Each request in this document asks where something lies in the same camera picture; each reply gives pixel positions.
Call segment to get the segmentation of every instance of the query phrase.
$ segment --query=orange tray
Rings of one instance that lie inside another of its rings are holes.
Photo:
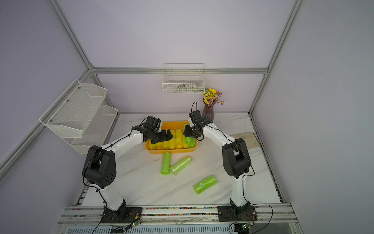
[[[189,124],[190,122],[188,121],[176,121],[176,122],[163,122],[162,123],[162,126],[161,126],[161,130],[162,129],[170,129],[170,130],[177,130],[177,129],[181,129],[182,132],[184,132],[184,125],[185,124]],[[146,150],[148,150],[148,152],[150,152],[151,154],[163,154],[165,152],[169,152],[171,154],[176,154],[176,153],[188,153],[188,152],[192,152],[196,149],[197,147],[197,141],[196,141],[196,145],[194,148],[189,148],[189,149],[155,149],[155,150],[150,150],[148,149],[148,141],[146,141],[145,143],[145,148]]]

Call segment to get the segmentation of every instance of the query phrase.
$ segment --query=green trash bag roll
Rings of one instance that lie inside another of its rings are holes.
[[[195,192],[197,194],[200,194],[206,189],[215,185],[216,183],[217,181],[215,180],[214,176],[211,175],[210,177],[204,179],[202,182],[195,184],[193,188],[195,189]]]
[[[184,138],[184,142],[188,145],[188,147],[191,149],[191,148],[194,148],[195,145],[196,145],[196,138],[193,138],[193,137],[185,137]]]
[[[162,157],[161,174],[168,175],[170,168],[171,153],[165,152]]]
[[[192,142],[191,143],[188,143],[187,144],[188,147],[191,149],[191,148],[194,148],[196,146],[196,138],[192,138]]]
[[[190,162],[191,162],[191,158],[189,156],[182,158],[176,164],[170,167],[171,173],[173,173],[173,175],[176,176],[183,168],[188,166]]]

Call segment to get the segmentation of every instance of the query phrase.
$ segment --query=plastic bag roll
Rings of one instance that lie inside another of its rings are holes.
[[[200,194],[206,189],[212,187],[215,185],[217,181],[215,180],[214,176],[209,176],[208,178],[204,179],[200,183],[197,183],[193,186],[193,189],[195,189],[196,194]]]
[[[188,166],[191,161],[192,160],[189,156],[186,156],[186,157],[182,158],[176,164],[174,164],[173,166],[170,167],[171,173],[173,173],[173,175],[176,176],[183,168]]]
[[[193,144],[193,140],[194,140],[195,138],[192,138],[192,137],[185,137],[184,138],[184,142],[187,144],[187,145],[192,145]]]
[[[154,145],[154,148],[155,148],[155,149],[161,149],[161,142],[157,142],[157,143]]]
[[[182,136],[182,147],[184,148],[184,149],[188,149],[190,146],[184,141],[184,139],[185,139],[185,137],[184,136]]]
[[[188,147],[189,148],[194,148],[195,146],[196,146],[196,138],[192,138],[192,142],[188,144]]]
[[[170,168],[171,153],[165,152],[162,157],[161,174],[168,175]]]
[[[169,149],[169,141],[161,142],[161,149]]]
[[[149,143],[148,143],[148,148],[149,148],[150,150],[155,150],[155,149],[156,149],[156,146],[153,145],[153,144],[151,144],[151,141],[149,141]]]
[[[176,148],[177,149],[182,149],[182,130],[181,129],[177,129],[175,131],[175,144],[176,144]]]
[[[175,149],[175,131],[170,130],[170,132],[173,135],[173,139],[169,141],[169,149]]]

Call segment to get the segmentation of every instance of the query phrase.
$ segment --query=wall-mounted basket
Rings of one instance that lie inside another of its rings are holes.
[[[164,94],[204,93],[204,64],[183,64],[185,68],[180,68],[181,65],[176,63],[165,64],[165,75],[162,82]]]
[[[39,120],[59,137],[82,137],[100,105],[107,89],[90,83],[79,83],[74,91],[45,122]]]
[[[118,109],[103,105],[107,89],[73,81],[39,118],[80,154],[104,144]]]

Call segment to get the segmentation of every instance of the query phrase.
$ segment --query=yellow flower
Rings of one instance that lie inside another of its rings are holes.
[[[214,94],[217,93],[217,90],[215,90],[215,89],[209,88],[208,90],[211,91]]]

